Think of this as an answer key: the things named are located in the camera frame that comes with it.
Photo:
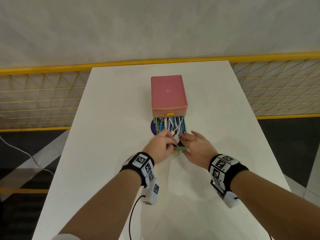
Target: white cord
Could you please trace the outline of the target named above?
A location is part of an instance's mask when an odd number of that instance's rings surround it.
[[[21,151],[21,152],[23,152],[23,153],[25,153],[25,154],[27,154],[29,157],[31,157],[32,158],[32,160],[34,161],[34,163],[39,167],[39,168],[42,168],[42,170],[44,170],[44,171],[48,171],[49,173],[51,173],[52,174],[52,176],[54,176],[54,173],[53,172],[51,172],[50,170],[48,170],[48,169],[45,169],[45,168],[43,168],[43,167],[41,167],[41,166],[39,166],[39,164],[37,163],[37,161],[33,158],[33,156],[31,156],[29,153],[27,153],[27,152],[25,152],[25,151],[23,151],[23,150],[21,150],[21,149],[19,149],[19,148],[17,148],[17,147],[15,147],[15,146],[13,146],[13,145],[10,145],[9,143],[7,143],[1,136],[0,136],[0,139],[5,143],[5,144],[7,144],[8,146],[10,146],[10,147],[12,147],[12,148],[14,148],[14,149],[17,149],[17,150],[19,150],[19,151]]]

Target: purple sticker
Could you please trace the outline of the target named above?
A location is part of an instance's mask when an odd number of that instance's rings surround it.
[[[157,134],[157,127],[156,127],[156,124],[153,122],[153,120],[151,121],[150,128],[151,128],[151,132],[152,132],[154,135],[156,135],[156,134]]]

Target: white wall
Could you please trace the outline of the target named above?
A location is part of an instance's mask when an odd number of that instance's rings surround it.
[[[320,50],[319,0],[0,0],[0,68]]]

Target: tabletop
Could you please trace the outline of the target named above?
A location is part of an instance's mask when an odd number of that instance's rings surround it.
[[[150,78],[170,75],[183,78],[188,131],[290,190],[228,61],[98,67],[90,73],[34,240],[58,234],[153,137]],[[182,153],[156,165],[155,175],[158,201],[137,204],[132,239],[269,238],[242,203],[229,209],[210,185],[209,173]],[[120,239],[129,239],[128,220]]]

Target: right hand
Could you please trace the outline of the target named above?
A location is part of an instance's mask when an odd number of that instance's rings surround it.
[[[191,133],[193,135],[184,132],[180,136],[182,144],[190,150],[182,150],[182,153],[191,163],[208,170],[211,159],[219,153],[203,135],[193,130]]]

